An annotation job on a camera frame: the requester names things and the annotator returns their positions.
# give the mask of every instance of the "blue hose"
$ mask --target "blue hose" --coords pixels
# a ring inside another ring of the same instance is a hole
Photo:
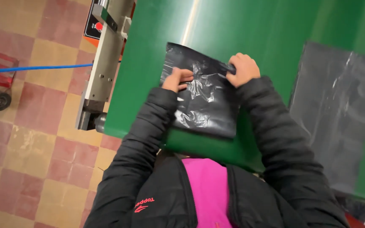
[[[66,65],[66,66],[39,66],[39,67],[12,67],[12,68],[3,68],[0,69],[0,73],[2,72],[11,72],[11,71],[27,71],[27,70],[43,70],[43,69],[61,69],[61,68],[76,68],[76,67],[89,67],[92,66],[92,63],[90,64],[80,64],[80,65]]]

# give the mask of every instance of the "checkered tile floor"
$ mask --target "checkered tile floor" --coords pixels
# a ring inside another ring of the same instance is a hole
[[[91,63],[90,0],[0,0],[0,52],[20,66]],[[74,129],[89,68],[18,72],[0,111],[0,228],[78,228],[120,139]]]

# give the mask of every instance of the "gray plastic sheet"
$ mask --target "gray plastic sheet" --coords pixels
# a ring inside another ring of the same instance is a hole
[[[235,137],[239,101],[221,65],[190,48],[167,43],[160,86],[173,67],[189,69],[194,74],[187,89],[178,93],[175,127],[212,136]]]
[[[365,143],[365,55],[307,42],[290,101],[332,189],[351,194]]]

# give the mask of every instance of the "green table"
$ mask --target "green table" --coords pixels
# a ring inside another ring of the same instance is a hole
[[[365,0],[142,0],[128,37],[105,123],[105,134],[120,138],[159,84],[168,41],[225,62],[249,54],[287,103],[305,41],[365,54]],[[242,111],[232,141],[173,129],[165,148],[264,169]],[[365,157],[355,195],[365,199]]]

